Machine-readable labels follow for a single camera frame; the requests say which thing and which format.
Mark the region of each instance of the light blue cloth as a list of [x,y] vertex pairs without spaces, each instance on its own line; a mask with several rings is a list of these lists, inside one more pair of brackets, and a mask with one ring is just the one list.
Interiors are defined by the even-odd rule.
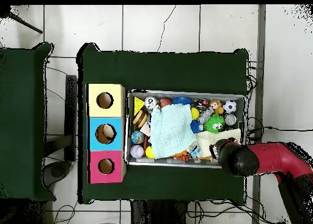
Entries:
[[190,105],[179,103],[153,109],[150,141],[156,159],[180,153],[197,141],[191,121]]

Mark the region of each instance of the green spiky ball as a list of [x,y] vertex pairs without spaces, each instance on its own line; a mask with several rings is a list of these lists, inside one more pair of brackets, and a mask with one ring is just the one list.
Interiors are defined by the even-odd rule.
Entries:
[[203,124],[203,129],[208,132],[218,133],[224,124],[225,120],[222,116],[213,114],[210,119]]

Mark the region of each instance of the green table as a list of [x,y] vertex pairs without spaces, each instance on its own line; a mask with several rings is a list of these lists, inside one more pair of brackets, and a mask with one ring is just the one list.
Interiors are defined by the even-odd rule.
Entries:
[[0,198],[53,200],[42,183],[45,59],[51,44],[0,49]]
[[79,200],[213,200],[243,204],[244,179],[222,169],[128,165],[122,183],[87,183],[86,83],[130,89],[246,95],[248,52],[135,53],[100,51],[94,43],[78,52]]

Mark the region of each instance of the yellow cube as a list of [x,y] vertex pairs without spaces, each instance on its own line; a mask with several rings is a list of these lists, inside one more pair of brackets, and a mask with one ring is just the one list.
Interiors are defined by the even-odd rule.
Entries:
[[125,88],[120,84],[87,84],[89,117],[123,117]]

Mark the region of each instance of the pink cube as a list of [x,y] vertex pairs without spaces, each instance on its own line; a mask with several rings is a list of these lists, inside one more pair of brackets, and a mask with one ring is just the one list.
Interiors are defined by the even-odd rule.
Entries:
[[120,183],[126,173],[122,151],[90,151],[90,184]]

